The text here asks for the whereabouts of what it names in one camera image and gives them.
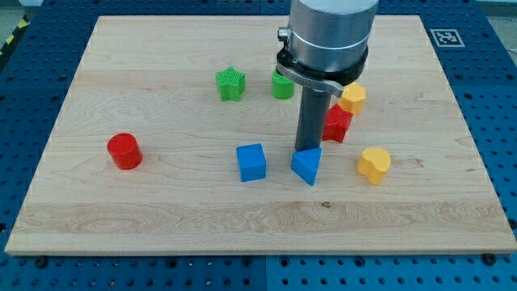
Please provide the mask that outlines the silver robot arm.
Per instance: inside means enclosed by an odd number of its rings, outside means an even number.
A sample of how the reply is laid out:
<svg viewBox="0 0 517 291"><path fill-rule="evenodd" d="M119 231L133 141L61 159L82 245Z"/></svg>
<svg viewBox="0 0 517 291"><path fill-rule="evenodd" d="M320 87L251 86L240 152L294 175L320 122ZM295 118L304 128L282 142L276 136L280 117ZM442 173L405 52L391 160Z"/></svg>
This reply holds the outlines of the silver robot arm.
<svg viewBox="0 0 517 291"><path fill-rule="evenodd" d="M298 63L311 70L338 72L366 51L378 0L292 0L288 25L278 38Z"/></svg>

